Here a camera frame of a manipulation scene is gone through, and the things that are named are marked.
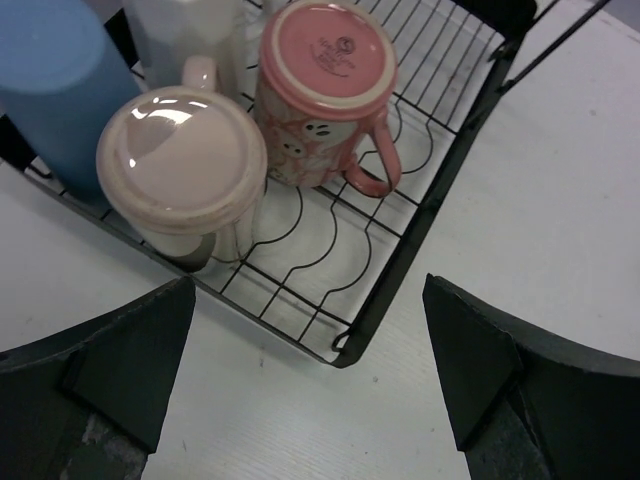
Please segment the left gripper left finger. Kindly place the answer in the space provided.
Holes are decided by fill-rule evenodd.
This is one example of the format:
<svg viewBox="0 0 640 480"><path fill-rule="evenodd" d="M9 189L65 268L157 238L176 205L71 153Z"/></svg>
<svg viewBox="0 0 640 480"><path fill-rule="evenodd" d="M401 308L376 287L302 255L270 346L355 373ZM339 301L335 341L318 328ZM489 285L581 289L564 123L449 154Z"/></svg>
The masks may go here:
<svg viewBox="0 0 640 480"><path fill-rule="evenodd" d="M4 479L139 479L157 451L195 309L182 277L1 354Z"/></svg>

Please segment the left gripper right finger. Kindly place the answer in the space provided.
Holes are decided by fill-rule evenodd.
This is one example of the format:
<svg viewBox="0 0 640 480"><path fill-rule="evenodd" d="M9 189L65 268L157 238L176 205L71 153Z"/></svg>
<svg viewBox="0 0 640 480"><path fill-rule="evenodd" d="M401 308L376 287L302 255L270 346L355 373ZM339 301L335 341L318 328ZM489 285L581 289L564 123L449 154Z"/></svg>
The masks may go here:
<svg viewBox="0 0 640 480"><path fill-rule="evenodd" d="M530 324L440 276L427 276L423 303L472 478L638 478L638 361Z"/></svg>

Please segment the translucent pink plastic cup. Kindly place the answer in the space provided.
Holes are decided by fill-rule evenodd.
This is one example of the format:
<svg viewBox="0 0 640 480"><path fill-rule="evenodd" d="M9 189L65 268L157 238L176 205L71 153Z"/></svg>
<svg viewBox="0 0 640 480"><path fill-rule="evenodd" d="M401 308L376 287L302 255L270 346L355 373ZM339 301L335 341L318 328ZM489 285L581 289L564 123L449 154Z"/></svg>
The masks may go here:
<svg viewBox="0 0 640 480"><path fill-rule="evenodd" d="M187 272L249 253L265 191L264 138L220 85L213 59L188 58L181 84L125 104L96 151L99 183L111 206L160 256Z"/></svg>

